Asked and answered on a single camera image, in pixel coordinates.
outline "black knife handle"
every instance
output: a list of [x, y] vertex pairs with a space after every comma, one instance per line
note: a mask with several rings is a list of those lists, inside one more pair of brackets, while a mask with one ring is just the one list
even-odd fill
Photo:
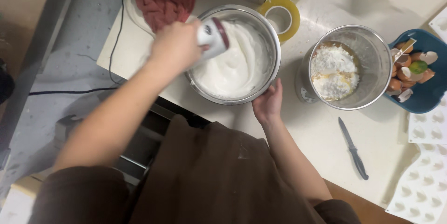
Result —
[[352, 158], [354, 159], [355, 166], [357, 167], [357, 170], [359, 171], [360, 175], [364, 180], [368, 180], [369, 176], [366, 174], [365, 167], [363, 166], [363, 162], [360, 159], [359, 155], [357, 154], [357, 149], [349, 149], [349, 151], [352, 154]]

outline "person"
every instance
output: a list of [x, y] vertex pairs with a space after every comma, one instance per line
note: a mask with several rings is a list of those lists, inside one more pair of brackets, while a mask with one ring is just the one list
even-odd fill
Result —
[[280, 117], [282, 84], [253, 102], [267, 142], [175, 116], [147, 176], [129, 193], [111, 168], [157, 95], [199, 58], [199, 21], [161, 30], [144, 66], [70, 135], [43, 182], [30, 224], [360, 223], [334, 200]]

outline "hand mixer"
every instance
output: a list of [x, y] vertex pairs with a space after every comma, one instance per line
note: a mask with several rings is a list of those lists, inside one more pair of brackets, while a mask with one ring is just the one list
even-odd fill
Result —
[[202, 52], [198, 64], [222, 54], [230, 47], [225, 28], [215, 17], [202, 21], [197, 33], [197, 42], [200, 46], [209, 46], [208, 50]]

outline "white countertop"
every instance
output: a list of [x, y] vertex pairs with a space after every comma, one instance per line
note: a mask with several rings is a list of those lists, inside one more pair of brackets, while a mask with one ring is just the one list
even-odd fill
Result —
[[[222, 4], [257, 5], [242, 0], [196, 0], [192, 16]], [[385, 97], [358, 111], [340, 111], [322, 102], [304, 104], [295, 94], [294, 79], [301, 58], [329, 30], [346, 24], [360, 24], [376, 30], [388, 42], [401, 33], [425, 25], [447, 0], [301, 0], [297, 4], [301, 26], [282, 45], [278, 77], [284, 95], [281, 116], [299, 148], [321, 176], [385, 208], [396, 183], [417, 153], [407, 143], [407, 112]], [[129, 79], [149, 55], [152, 36], [135, 25], [125, 12], [122, 33], [113, 55], [112, 72]], [[97, 64], [106, 69], [119, 30], [115, 20]], [[241, 130], [257, 138], [264, 132], [254, 117], [251, 103], [224, 106], [198, 95], [184, 76], [177, 77], [161, 94], [163, 98], [210, 121]], [[363, 160], [368, 181], [357, 172], [338, 125], [341, 117]]]

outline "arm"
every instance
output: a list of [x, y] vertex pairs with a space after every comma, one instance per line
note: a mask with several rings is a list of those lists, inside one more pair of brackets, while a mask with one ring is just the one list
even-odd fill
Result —
[[282, 178], [313, 206], [332, 199], [323, 178], [300, 151], [286, 126], [281, 120], [282, 102], [281, 79], [276, 80], [276, 88], [270, 86], [255, 99], [253, 111], [264, 129], [270, 153]]
[[200, 58], [199, 26], [199, 21], [165, 26], [141, 70], [75, 129], [59, 153], [54, 171], [73, 166], [111, 166], [125, 151], [157, 95]]

